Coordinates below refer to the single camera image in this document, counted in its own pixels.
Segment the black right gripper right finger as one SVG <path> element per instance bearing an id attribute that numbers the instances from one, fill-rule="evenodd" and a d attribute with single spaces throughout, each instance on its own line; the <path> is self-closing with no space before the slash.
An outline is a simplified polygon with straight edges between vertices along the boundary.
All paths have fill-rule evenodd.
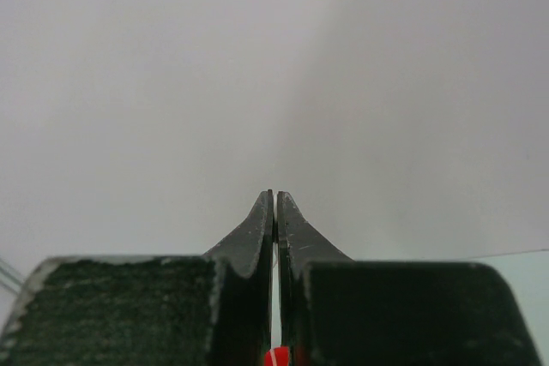
<path id="1" fill-rule="evenodd" d="M 459 261 L 356 261 L 277 195 L 281 340 L 293 365 L 539 365 L 508 283 Z"/>

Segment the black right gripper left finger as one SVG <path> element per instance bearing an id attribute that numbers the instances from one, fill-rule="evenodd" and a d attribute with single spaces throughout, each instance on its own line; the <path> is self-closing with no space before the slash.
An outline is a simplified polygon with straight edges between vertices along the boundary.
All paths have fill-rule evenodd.
<path id="1" fill-rule="evenodd" d="M 27 278 L 4 365 L 260 365 L 271 342 L 274 196 L 202 255 L 59 256 Z"/>

